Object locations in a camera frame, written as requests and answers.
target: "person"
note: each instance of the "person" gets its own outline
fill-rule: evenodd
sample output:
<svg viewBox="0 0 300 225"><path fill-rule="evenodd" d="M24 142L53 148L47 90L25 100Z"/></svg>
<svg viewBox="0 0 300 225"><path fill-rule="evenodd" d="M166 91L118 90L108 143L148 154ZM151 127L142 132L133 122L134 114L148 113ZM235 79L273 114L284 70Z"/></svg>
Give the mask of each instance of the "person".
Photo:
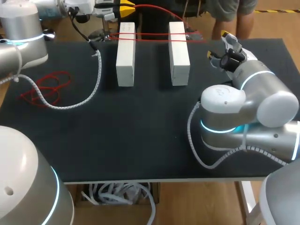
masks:
<svg viewBox="0 0 300 225"><path fill-rule="evenodd" d="M206 0L206 11L216 19L212 39L221 38L221 31L234 34L234 18L237 16L236 34L238 39L247 39L254 24L254 10L258 0Z"/></svg>

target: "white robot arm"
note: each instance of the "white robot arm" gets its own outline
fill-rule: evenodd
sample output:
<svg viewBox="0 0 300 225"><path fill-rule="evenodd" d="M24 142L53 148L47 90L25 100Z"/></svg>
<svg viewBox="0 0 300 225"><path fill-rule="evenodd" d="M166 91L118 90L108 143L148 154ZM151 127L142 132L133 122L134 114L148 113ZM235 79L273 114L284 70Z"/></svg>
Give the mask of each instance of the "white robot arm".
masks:
<svg viewBox="0 0 300 225"><path fill-rule="evenodd" d="M227 73L232 86L214 85L202 93L202 141L212 150L257 151L281 164L295 160L300 122L292 119L298 99L235 36L224 32L222 40L225 55L209 52L208 58Z"/></svg>

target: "yellow and black striped tape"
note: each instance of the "yellow and black striped tape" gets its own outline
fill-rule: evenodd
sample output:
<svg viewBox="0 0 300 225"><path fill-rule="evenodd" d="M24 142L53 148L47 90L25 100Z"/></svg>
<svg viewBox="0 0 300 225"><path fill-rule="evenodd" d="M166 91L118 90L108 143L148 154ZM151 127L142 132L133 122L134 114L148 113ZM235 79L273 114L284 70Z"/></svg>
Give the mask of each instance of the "yellow and black striped tape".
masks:
<svg viewBox="0 0 300 225"><path fill-rule="evenodd" d="M300 13L300 9L255 10L256 13Z"/></svg>

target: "shorts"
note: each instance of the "shorts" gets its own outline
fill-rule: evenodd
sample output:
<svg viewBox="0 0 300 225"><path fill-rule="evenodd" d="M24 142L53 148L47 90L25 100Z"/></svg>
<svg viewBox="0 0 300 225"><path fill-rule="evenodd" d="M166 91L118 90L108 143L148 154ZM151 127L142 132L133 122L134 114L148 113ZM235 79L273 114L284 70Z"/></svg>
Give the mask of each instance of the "shorts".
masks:
<svg viewBox="0 0 300 225"><path fill-rule="evenodd" d="M258 0L206 0L206 11L216 20L230 22L236 14L251 14Z"/></svg>

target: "wooden floor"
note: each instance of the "wooden floor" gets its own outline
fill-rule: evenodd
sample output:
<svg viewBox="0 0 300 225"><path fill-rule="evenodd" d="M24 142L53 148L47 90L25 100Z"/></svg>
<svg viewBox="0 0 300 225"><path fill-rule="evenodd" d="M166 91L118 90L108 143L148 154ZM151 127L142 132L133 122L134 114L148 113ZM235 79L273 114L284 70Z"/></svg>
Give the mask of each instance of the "wooden floor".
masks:
<svg viewBox="0 0 300 225"><path fill-rule="evenodd" d="M300 9L299 0L260 0L257 9ZM209 14L190 18L190 25L206 39L214 20ZM300 14L255 14L251 38L282 38L300 70ZM261 182L253 182L258 199ZM242 216L235 186L228 183L162 183L156 225L241 225ZM102 206L77 208L75 225L143 225L150 206Z"/></svg>

